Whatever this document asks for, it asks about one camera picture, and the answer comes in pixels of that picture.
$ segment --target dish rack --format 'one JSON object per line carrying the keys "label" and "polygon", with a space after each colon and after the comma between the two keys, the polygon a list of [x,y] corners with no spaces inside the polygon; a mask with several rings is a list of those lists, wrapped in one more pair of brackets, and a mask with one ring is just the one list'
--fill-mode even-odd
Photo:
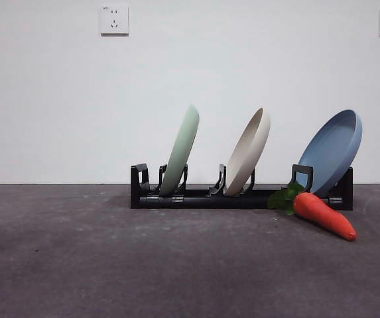
{"label": "dish rack", "polygon": [[[209,188],[187,187],[188,165],[184,168],[182,183],[169,196],[160,196],[163,174],[167,165],[160,166],[158,186],[153,189],[149,182],[149,169],[146,164],[131,166],[131,208],[132,209],[267,209],[269,196],[279,188],[271,189],[255,186],[255,171],[250,184],[239,195],[227,197],[223,194],[227,177],[226,166],[220,165],[219,180]],[[306,174],[307,183],[303,191],[310,192],[314,178],[314,168],[294,164],[290,182],[297,174]],[[353,169],[350,167],[338,183],[321,199],[332,209],[353,210]]]}

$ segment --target carrot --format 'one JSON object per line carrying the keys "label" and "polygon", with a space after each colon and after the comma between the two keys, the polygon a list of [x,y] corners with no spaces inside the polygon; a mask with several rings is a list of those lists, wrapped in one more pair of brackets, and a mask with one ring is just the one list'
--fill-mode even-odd
{"label": "carrot", "polygon": [[326,205],[319,197],[308,192],[302,192],[293,200],[294,212],[318,223],[346,240],[355,240],[356,232],[350,222],[339,212]]}
{"label": "carrot", "polygon": [[268,199],[269,209],[285,210],[322,225],[346,240],[355,240],[356,232],[350,222],[339,212],[328,207],[319,197],[303,192],[298,183],[289,183],[287,188],[274,192]]}

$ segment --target plate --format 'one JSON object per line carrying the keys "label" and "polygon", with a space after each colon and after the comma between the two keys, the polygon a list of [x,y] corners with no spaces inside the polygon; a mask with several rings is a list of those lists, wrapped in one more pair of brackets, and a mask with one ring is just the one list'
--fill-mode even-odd
{"label": "plate", "polygon": [[[343,177],[356,156],[362,139],[362,122],[346,109],[332,117],[310,141],[298,164],[314,167],[311,192],[324,196]],[[296,181],[306,185],[306,175]]]}
{"label": "plate", "polygon": [[262,154],[268,139],[271,120],[260,108],[247,124],[227,164],[223,194],[240,194]]}
{"label": "plate", "polygon": [[194,106],[190,106],[182,121],[181,128],[176,137],[172,152],[170,153],[168,166],[164,173],[160,195],[171,194],[179,184],[192,144],[196,138],[200,116]]}

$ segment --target wall socket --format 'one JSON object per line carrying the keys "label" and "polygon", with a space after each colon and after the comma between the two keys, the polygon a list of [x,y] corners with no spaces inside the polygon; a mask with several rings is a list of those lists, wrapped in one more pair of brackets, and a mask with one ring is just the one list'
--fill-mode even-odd
{"label": "wall socket", "polygon": [[99,13],[99,28],[101,35],[129,34],[129,7],[118,5],[103,6]]}

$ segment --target carrot leaves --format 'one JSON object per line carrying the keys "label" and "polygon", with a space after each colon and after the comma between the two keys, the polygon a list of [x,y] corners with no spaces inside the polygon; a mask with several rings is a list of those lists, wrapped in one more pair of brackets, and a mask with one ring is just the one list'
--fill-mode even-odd
{"label": "carrot leaves", "polygon": [[286,188],[274,192],[268,199],[268,209],[284,210],[287,215],[294,214],[293,200],[304,187],[296,182],[289,183]]}

